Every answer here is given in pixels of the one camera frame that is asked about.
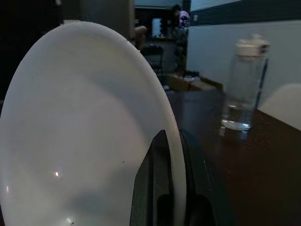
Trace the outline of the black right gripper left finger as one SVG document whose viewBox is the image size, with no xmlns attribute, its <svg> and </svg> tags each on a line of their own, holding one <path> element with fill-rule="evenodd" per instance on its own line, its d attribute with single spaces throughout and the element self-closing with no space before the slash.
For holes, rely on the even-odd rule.
<svg viewBox="0 0 301 226">
<path fill-rule="evenodd" d="M 166 132 L 161 130 L 135 176 L 131 226 L 170 226 L 174 207 L 170 151 Z"/>
</svg>

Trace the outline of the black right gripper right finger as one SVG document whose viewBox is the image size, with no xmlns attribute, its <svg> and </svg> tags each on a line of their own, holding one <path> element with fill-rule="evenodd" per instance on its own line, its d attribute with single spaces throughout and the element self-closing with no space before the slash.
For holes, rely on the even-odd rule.
<svg viewBox="0 0 301 226">
<path fill-rule="evenodd" d="M 187 226 L 234 226 L 235 218 L 223 178 L 200 142 L 180 130 L 186 169 Z"/>
</svg>

